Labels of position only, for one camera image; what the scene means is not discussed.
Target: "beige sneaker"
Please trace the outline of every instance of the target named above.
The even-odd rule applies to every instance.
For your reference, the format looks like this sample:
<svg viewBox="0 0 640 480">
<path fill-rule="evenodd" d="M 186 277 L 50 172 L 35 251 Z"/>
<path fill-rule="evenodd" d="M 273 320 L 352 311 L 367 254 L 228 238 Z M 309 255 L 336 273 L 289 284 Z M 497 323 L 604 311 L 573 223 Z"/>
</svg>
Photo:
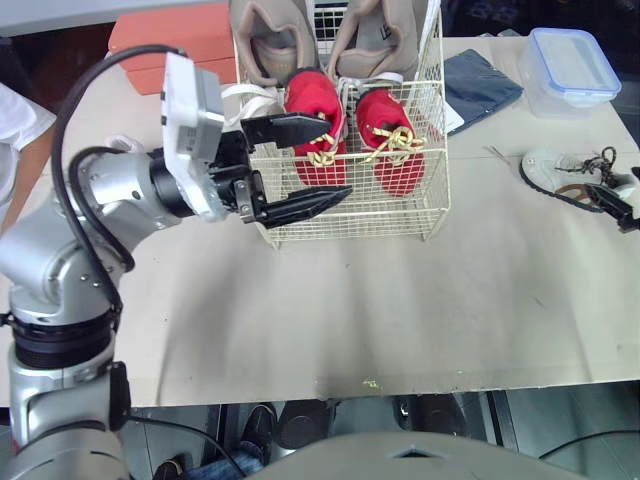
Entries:
<svg viewBox="0 0 640 480">
<path fill-rule="evenodd" d="M 299 68 L 318 64 L 305 0 L 230 0 L 238 56 L 251 82 L 286 84 Z"/>
<path fill-rule="evenodd" d="M 426 0 L 351 0 L 329 59 L 329 77 L 336 82 L 396 72 L 413 80 L 426 10 Z"/>
</svg>

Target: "person's arm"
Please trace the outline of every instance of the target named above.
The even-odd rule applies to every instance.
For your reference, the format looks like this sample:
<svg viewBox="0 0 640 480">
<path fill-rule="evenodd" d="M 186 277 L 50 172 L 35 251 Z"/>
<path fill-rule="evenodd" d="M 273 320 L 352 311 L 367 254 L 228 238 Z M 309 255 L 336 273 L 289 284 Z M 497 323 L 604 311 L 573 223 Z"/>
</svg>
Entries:
<svg viewBox="0 0 640 480">
<path fill-rule="evenodd" d="M 51 152 L 51 139 L 53 126 L 49 127 L 42 135 L 26 145 L 20 152 L 20 163 L 16 173 L 15 193 L 7 214 L 0 227 L 0 235 L 15 223 L 24 207 L 31 190 L 40 178 L 49 154 Z"/>
</svg>

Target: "dark blue fabric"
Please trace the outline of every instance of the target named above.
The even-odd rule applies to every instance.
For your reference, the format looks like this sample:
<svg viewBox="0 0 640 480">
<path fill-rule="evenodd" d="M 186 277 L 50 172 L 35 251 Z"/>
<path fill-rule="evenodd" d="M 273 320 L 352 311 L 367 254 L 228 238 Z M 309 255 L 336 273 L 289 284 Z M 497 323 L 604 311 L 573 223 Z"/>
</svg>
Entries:
<svg viewBox="0 0 640 480">
<path fill-rule="evenodd" d="M 475 50 L 466 50 L 444 62 L 447 103 L 464 119 L 455 135 L 493 115 L 522 95 L 522 87 L 496 70 Z"/>
<path fill-rule="evenodd" d="M 240 442 L 231 454 L 240 469 L 248 475 L 262 470 L 262 451 L 251 442 Z M 180 480 L 240 480 L 240 475 L 227 460 L 219 460 L 183 473 Z"/>
</svg>

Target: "table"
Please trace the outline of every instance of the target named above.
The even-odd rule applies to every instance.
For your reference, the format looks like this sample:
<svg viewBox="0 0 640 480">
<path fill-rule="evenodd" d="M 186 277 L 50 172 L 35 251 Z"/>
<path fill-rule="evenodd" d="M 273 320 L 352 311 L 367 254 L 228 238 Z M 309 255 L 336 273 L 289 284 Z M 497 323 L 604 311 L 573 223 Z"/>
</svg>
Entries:
<svg viewBox="0 0 640 480">
<path fill-rule="evenodd" d="M 445 56 L 474 48 L 518 82 L 523 42 L 446 39 Z M 82 100 L 65 156 L 115 133 L 156 147 L 159 112 L 157 96 L 138 96 L 113 69 Z M 638 378 L 638 234 L 527 187 L 519 158 L 542 145 L 585 158 L 615 145 L 618 169 L 640 165 L 610 105 L 589 119 L 548 121 L 522 98 L 450 138 L 452 209 L 426 243 L 302 242 L 276 251 L 235 217 L 215 225 L 191 218 L 148 238 L 120 289 L 116 356 L 127 362 L 134 405 Z M 47 171 L 26 210 L 50 185 Z M 3 308 L 7 288 L 2 278 Z M 9 332 L 0 335 L 4 354 Z"/>
</svg>

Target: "red sneaker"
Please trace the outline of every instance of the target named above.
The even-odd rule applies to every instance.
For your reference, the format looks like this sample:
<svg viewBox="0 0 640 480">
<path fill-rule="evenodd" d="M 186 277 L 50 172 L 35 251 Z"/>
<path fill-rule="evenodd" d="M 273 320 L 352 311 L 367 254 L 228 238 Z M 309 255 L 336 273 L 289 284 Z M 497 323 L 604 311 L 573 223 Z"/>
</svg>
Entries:
<svg viewBox="0 0 640 480">
<path fill-rule="evenodd" d="M 335 155 L 347 152 L 342 139 L 344 111 L 329 78 L 317 70 L 301 70 L 287 84 L 284 97 L 287 112 L 301 112 L 327 120 L 331 123 L 329 133 L 315 140 L 297 145 L 296 170 L 300 180 L 306 185 L 344 185 L 347 181 L 347 166 L 344 159 Z"/>
<path fill-rule="evenodd" d="M 374 150 L 373 173 L 382 188 L 394 197 L 409 195 L 424 176 L 424 156 L 410 154 L 424 141 L 415 131 L 402 105 L 386 88 L 370 90 L 356 106 L 356 124 L 365 145 Z M 383 152 L 404 151 L 402 156 L 384 156 Z"/>
</svg>

